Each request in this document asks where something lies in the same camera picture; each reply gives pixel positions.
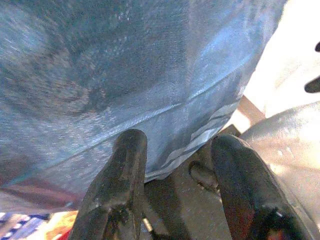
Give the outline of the colourful patterned cloth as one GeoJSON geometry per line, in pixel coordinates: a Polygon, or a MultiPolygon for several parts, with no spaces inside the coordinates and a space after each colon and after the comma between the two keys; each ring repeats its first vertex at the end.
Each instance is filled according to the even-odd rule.
{"type": "Polygon", "coordinates": [[[0,240],[67,240],[77,213],[27,215],[0,212],[0,240]]]}

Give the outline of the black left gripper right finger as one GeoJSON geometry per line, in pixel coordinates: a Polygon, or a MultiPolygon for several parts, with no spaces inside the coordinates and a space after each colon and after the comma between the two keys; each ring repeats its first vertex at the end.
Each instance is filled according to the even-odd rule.
{"type": "Polygon", "coordinates": [[[313,240],[298,200],[245,141],[218,135],[211,155],[232,240],[313,240]]]}

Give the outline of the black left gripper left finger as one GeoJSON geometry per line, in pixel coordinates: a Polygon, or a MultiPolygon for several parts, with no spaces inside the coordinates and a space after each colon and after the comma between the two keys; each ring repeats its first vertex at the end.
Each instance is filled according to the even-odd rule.
{"type": "Polygon", "coordinates": [[[67,240],[139,240],[148,140],[138,129],[116,139],[91,182],[67,240]]]}

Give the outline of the blue denim garment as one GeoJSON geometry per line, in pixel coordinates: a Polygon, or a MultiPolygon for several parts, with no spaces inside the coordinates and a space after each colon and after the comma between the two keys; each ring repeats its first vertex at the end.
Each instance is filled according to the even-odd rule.
{"type": "Polygon", "coordinates": [[[236,110],[287,0],[0,0],[0,188],[81,193],[116,136],[175,169],[236,110]]]}

